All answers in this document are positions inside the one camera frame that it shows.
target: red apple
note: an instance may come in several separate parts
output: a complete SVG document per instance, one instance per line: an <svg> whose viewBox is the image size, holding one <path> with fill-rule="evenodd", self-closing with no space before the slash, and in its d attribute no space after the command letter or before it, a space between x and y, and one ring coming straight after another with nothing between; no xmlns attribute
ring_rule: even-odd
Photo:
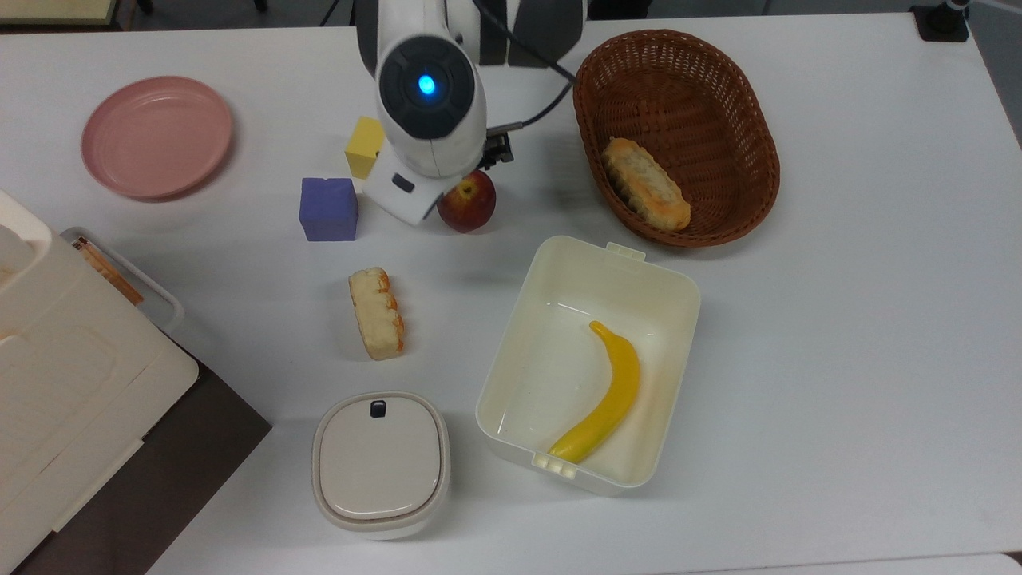
<svg viewBox="0 0 1022 575"><path fill-rule="evenodd" d="M497 190L490 176L476 170L447 192L436 204L440 218L452 228L465 233L490 221L497 207Z"/></svg>

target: wicker basket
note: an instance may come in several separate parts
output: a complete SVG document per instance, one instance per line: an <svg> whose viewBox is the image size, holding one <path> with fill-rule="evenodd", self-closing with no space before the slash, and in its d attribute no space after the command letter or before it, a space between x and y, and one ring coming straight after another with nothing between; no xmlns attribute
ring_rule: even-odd
<svg viewBox="0 0 1022 575"><path fill-rule="evenodd" d="M667 245L717 245L766 217L781 182L774 139L738 65L702 40L643 30L604 42L578 68L574 104L590 169L614 213ZM662 231L621 199L600 154L611 137L639 142L692 204L692 223Z"/></svg>

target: toy banana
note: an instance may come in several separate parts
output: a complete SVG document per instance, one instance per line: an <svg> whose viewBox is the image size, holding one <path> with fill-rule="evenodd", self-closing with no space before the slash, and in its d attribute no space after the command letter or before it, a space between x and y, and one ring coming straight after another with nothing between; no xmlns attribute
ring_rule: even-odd
<svg viewBox="0 0 1022 575"><path fill-rule="evenodd" d="M588 458L614 433L639 393L639 356L636 355L636 348L599 322L590 323L589 328L603 340L613 375L610 388L596 410L550 448L551 456L572 464Z"/></svg>

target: purple cube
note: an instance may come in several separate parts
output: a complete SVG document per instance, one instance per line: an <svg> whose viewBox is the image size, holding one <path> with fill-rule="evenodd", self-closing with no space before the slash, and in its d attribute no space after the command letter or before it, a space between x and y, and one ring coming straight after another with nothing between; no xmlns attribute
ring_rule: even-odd
<svg viewBox="0 0 1022 575"><path fill-rule="evenodd" d="M347 178L301 178L298 221L309 241L352 241L359 220L355 187Z"/></svg>

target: yellow cube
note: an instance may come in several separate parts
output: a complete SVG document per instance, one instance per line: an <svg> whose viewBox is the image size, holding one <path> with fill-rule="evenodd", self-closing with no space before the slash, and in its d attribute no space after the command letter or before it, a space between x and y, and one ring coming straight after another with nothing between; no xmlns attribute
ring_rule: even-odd
<svg viewBox="0 0 1022 575"><path fill-rule="evenodd" d="M359 117L355 125L352 139L347 141L344 155L347 156L347 166L355 178L366 179L376 162L376 156L383 146L383 126L374 117Z"/></svg>

